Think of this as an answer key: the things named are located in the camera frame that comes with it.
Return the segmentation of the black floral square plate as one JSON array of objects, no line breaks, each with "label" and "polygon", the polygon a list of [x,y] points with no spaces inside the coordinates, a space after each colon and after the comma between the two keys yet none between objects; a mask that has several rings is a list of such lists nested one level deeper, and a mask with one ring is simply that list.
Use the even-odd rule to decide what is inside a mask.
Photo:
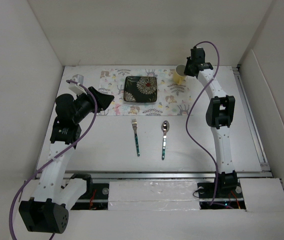
[{"label": "black floral square plate", "polygon": [[127,76],[123,100],[129,103],[154,103],[158,99],[158,81],[154,76]]}]

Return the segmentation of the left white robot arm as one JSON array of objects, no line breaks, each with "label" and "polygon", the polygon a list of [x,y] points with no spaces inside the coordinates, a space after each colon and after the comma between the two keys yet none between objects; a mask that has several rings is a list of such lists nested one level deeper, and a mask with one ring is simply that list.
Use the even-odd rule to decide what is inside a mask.
[{"label": "left white robot arm", "polygon": [[90,113],[109,107],[114,96],[83,89],[76,97],[65,93],[55,99],[55,112],[47,162],[40,170],[39,183],[28,201],[19,205],[19,213],[29,232],[62,234],[68,225],[69,212],[77,200],[93,194],[92,177],[74,174],[63,187],[66,168],[77,143],[85,136],[80,122]]}]

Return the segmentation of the yellow mug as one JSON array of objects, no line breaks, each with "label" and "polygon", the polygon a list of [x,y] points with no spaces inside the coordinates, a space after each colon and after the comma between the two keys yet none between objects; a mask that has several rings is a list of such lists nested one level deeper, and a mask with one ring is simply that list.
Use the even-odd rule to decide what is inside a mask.
[{"label": "yellow mug", "polygon": [[175,84],[181,85],[183,81],[186,78],[186,75],[184,73],[186,66],[183,64],[179,64],[176,66],[174,72],[173,72],[173,77],[172,80],[174,81]]}]

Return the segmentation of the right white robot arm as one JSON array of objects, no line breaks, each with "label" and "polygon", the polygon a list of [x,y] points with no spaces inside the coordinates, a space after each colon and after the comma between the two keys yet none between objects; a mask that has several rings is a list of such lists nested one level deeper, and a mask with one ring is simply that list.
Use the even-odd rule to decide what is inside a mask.
[{"label": "right white robot arm", "polygon": [[205,114],[206,124],[210,127],[215,155],[208,155],[215,165],[215,178],[212,184],[200,184],[199,197],[210,199],[222,198],[231,193],[238,186],[238,176],[232,161],[230,144],[230,127],[234,118],[235,97],[228,95],[219,84],[211,63],[205,60],[205,51],[202,47],[194,46],[187,58],[184,74],[195,77],[203,86],[200,92],[206,92],[209,105]]}]

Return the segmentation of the floral patterned placemat cloth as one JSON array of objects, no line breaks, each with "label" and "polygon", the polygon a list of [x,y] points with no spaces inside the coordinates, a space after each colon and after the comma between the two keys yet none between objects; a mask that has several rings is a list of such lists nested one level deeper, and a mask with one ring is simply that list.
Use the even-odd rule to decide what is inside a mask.
[{"label": "floral patterned placemat cloth", "polygon": [[[184,80],[178,85],[173,81],[173,68],[161,69],[104,69],[100,74],[98,91],[113,95],[114,100],[104,111],[108,116],[181,116],[189,113],[192,105],[192,83]],[[134,103],[124,101],[127,76],[157,78],[157,101]]]}]

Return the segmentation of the fork with green handle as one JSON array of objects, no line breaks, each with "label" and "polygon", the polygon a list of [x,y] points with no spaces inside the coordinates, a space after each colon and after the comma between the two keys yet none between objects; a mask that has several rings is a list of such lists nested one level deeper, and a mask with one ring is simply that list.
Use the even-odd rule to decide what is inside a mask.
[{"label": "fork with green handle", "polygon": [[136,154],[139,157],[141,154],[140,154],[140,146],[139,146],[139,139],[138,139],[138,133],[137,133],[137,129],[138,129],[137,120],[135,118],[133,118],[131,120],[131,124],[132,124],[132,129],[133,129],[133,132],[134,132]]}]

